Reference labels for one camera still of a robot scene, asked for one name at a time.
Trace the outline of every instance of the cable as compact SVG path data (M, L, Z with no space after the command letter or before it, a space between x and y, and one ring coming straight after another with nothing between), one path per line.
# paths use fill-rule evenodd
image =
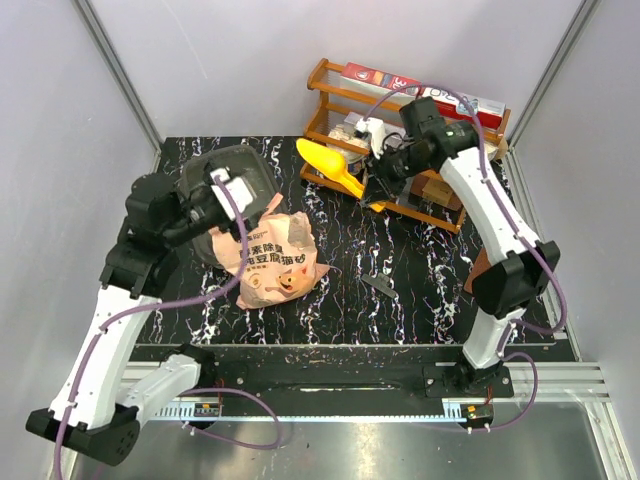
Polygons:
M262 407L262 409L267 412L271 418L273 418L273 423L276 426L276 431L277 431L277 436L276 439L273 443L269 443L266 445L255 445L253 443L245 443L245 442L241 442L240 440L235 440L233 438L229 438L229 437L224 437L222 435L217 435L215 433L211 433L211 432L207 432L204 430L198 430L195 427L192 427L192 432L198 433L200 435L204 435L205 437L209 437L209 438L213 438L215 440L220 440L222 442L226 442L226 443L230 443L231 445L236 445L239 447L244 447L244 448L251 448L254 450L273 450L275 448L278 448L281 444L282 444L282 440L284 437L284 432L282 431L282 424L280 423L280 420L278 420L278 416L274 413L273 410L271 410L271 408L264 403L262 400L260 400L258 397L256 397L255 395L252 395L249 392L245 392L243 390L238 390L235 388L225 388L225 387L215 387L215 388L196 388L194 390L187 390L186 392L184 392L182 395L201 395L201 394L205 394L205 393L231 393L233 395L241 395L245 398L248 398L249 400L257 403L258 405L260 405L260 407Z
M222 378L219 383L216 387L224 387L224 380ZM218 393L218 411L222 413L222 393Z
M391 132L389 135L387 135L386 137L384 137L382 139L382 149L384 150L387 147L387 140L389 140L391 137L400 137L400 141L403 141L404 139L402 138L402 135L400 135L399 132Z
M233 210L233 213L235 214L235 217L236 217L236 223L238 225L238 229L240 230L240 236L241 236L241 242L242 242L242 261L240 264L240 268L238 269L238 272L226 285L213 291L210 294L201 295L193 298L187 298L184 300L174 300L172 302L167 302L167 303L140 305L137 307L129 308L128 310L124 310L110 317L102 325L100 325L99 327L100 333L96 334L91 339L91 341L89 342L89 345L87 346L87 350L82 356L80 365L78 366L78 370L71 384L69 397L67 398L69 402L69 406L65 408L64 413L62 415L62 419L60 420L60 426L58 427L58 433L56 435L56 443L55 443L54 457L53 457L54 472L56 473L56 477L58 480L64 480L63 474L62 474L62 460L61 460L62 443L64 439L64 434L67 430L67 426L69 425L71 412L75 406L76 397L78 396L78 388L80 386L80 382L82 381L82 376L84 375L87 369L87 365L89 364L89 359L91 358L91 355L93 354L96 348L96 345L98 344L98 341L100 341L100 338L102 337L102 335L105 335L107 333L107 329L109 328L109 326L117 322L118 320L124 317L127 317L129 315L132 315L134 313L147 312L152 310L169 310L173 308L180 308L180 307L186 307L190 305L197 305L200 303L209 302L209 301L215 300L218 297L226 295L233 287L235 287L238 283L240 283L242 274L247 268L247 260L249 257L249 241L247 236L247 229L244 225L244 221L242 220L242 213L240 212L240 210L238 209L238 206L234 202L233 197L229 192L229 190L227 190L227 188L224 186L224 183L222 183L219 177L214 178L214 182L220 188L224 196L229 201L229 204L231 205L231 209Z
M93 475L91 475L91 480L99 480L106 469L107 469L107 466L104 463L100 463L96 467L96 469L93 471Z
M502 332L502 336L500 337L500 340L498 340L498 346L496 348L499 357L504 356L504 347L507 345L511 332L513 332L515 326L516 324L513 321L509 322L508 328L505 328Z
M487 400L485 400L484 404L489 405L491 400L493 400L493 386L489 385L489 388L487 388Z
M504 359L505 362L508 362L509 360L512 360L516 357L520 357L520 358L524 358L527 362L529 362L529 365L531 365L531 371L533 373L533 389L531 391L531 397L529 398L529 401L527 402L527 404L525 405L525 407L522 409L522 411L516 415L515 417L513 417L511 420L509 420L506 423L503 423L502 425L497 425L495 427L491 427L491 430L504 430L506 428L512 427L513 425L515 425L516 423L518 423L520 420L522 420L531 410L531 407L533 406L534 402L536 401L536 396L538 395L538 369L536 368L536 362L533 361L533 358L531 358L531 355L529 355L528 353L524 353L524 352L513 352L509 355L507 355ZM489 430L478 430L478 432L489 432Z
M410 88L410 87L415 87L415 86L417 86L417 85L407 85L407 86L404 86L404 87L400 87L397 90L391 90L390 92L388 92L387 94L382 96L374 105L371 106L371 108L369 108L367 113L364 115L363 119L367 120L371 116L371 114L384 101L386 101L389 97L391 97L395 93L397 93L399 91L402 91L402 90L406 90L407 88ZM467 112L471 116L473 124L475 125L475 127L476 127L476 129L478 131L478 135L480 136L480 141L478 142L478 151L479 151L479 156L480 156L480 171L482 173L483 182L489 188L489 192L491 193L491 196L493 197L493 199L495 200L496 204L498 205L498 208L500 208L500 211L502 212L502 215L504 215L504 218L507 220L507 223L509 223L509 226L513 230L513 233L516 236L518 236L518 238L522 242L522 245L529 251L529 253L531 253L533 258L535 258L535 260L538 262L538 264L540 265L540 267L542 268L544 273L549 278L549 281L553 285L553 288L554 288L554 290L556 291L556 293L558 295L558 300L560 301L560 320L558 320L558 323L553 328L548 329L548 328L538 327L538 326L533 325L533 324L531 324L529 322L526 322L525 320L522 320L522 319L512 320L512 322L513 323L517 323L518 325L522 325L523 327L526 327L529 330L532 330L534 332L537 332L537 333L540 333L540 334L544 334L544 335L552 335L552 334L554 334L556 332L561 331L565 327L565 325L567 323L567 300L566 300L566 298L564 296L564 292L562 290L562 287L560 286L560 282L558 281L558 277L556 277L555 273L553 273L553 271L551 270L551 267L549 266L549 264L545 261L544 258L542 258L542 256L537 252L537 250L534 248L533 245L531 245L524 237L521 237L519 235L518 226L516 225L515 220L513 219L513 217L511 217L511 214L507 210L506 205L502 202L502 199L498 195L497 189L495 188L495 186L491 183L491 180L489 179L488 170L487 170L487 163L488 162L485 161L486 157L485 157L485 149L484 149L484 129L482 128L482 124L480 123L480 119L476 115L476 113L475 113L473 107L471 106L471 104L462 95L460 95L458 93L455 93L455 92L452 92L449 89L446 89L446 88L438 86L438 85L432 85L432 84L427 85L427 84L422 83L422 84L419 85L419 87L420 88L436 88L438 90L444 90L444 91L448 92L451 96L453 96L456 100L458 100L464 106L464 108L467 110Z

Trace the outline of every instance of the black plastic container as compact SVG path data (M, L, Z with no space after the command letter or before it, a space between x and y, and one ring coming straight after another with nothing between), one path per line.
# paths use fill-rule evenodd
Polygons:
M197 187L204 185L205 168L211 165L213 169L228 168L232 176L243 175L257 195L256 201L247 207L243 217L255 217L264 212L265 206L278 193L278 184L267 161L258 155L248 145L234 145L232 147L211 150L185 163L182 176L178 182L180 191L185 196ZM284 202L278 205L274 213L289 213ZM222 268L213 254L211 235L202 234L193 240L196 254L203 262Z

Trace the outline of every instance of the white plastic item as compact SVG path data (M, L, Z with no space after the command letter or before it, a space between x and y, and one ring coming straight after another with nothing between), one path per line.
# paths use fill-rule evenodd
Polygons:
M345 127L345 125L336 125L329 132L329 138L340 140L357 147L369 148L369 145L366 141L360 138L356 138L353 133L351 133L353 129L351 129L351 132L349 130L349 127ZM364 167L364 155L362 155L361 153L352 152L350 150L345 150L344 148L336 147L335 145L327 146L330 149L340 153L345 158L345 160L347 161L347 171L351 175L357 175L362 171L362 168Z
M351 127L353 125L353 127L355 128L356 124L362 120L362 115L360 115L359 113L355 113L355 112L349 112L349 115L347 115L344 119L344 123L346 125L348 125L349 127ZM385 123L384 124L384 134L385 136L389 135L390 133L397 133L398 135L394 135L392 137L387 138L385 145L389 145L390 147L394 147L394 148L398 148L400 146L400 144L402 143L402 138L404 138L406 132L404 130L404 128L402 127L398 127L396 125L392 125L390 123Z

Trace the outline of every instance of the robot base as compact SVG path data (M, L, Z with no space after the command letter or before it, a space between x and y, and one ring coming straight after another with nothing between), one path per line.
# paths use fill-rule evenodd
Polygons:
M474 369L466 358L455 365L430 365L422 369L425 394L429 398L513 397L509 369L499 362L489 368Z
M136 420L138 409L116 405L110 424L87 430L86 424L67 426L63 445L112 467L119 465L133 449L140 423ZM31 412L27 420L27 431L55 442L60 422L53 418L48 408Z

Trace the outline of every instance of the red and white box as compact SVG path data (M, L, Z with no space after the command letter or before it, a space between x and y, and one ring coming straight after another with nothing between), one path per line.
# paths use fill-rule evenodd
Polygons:
M460 93L475 110L480 123L483 127L497 130L502 123L506 106L504 103L487 100L485 98L474 97L466 93ZM471 119L467 110L460 102L452 97L446 90L438 88L425 88L422 92L423 97L432 97L438 105L438 110L442 115L449 118Z
M402 87L413 84L419 85L420 82L356 63L347 63L340 74L340 88L364 93L375 98L380 98L391 90L399 90ZM396 93L389 98L389 101L398 105L406 105L411 100L414 100L420 91L419 87L410 87Z
M341 88L364 93L375 98L380 98L391 90L399 90L407 85L419 85L420 83L413 78L382 72L357 63L347 63L340 75ZM416 95L433 97L438 105L438 110L445 117L458 120L471 118L464 106L460 105L458 100L452 97L449 92L437 88L410 87L399 91L390 97L389 101L398 105L406 105L414 100ZM500 127L506 110L504 103L474 97L465 93L460 95L471 103L483 127L493 130L497 130Z

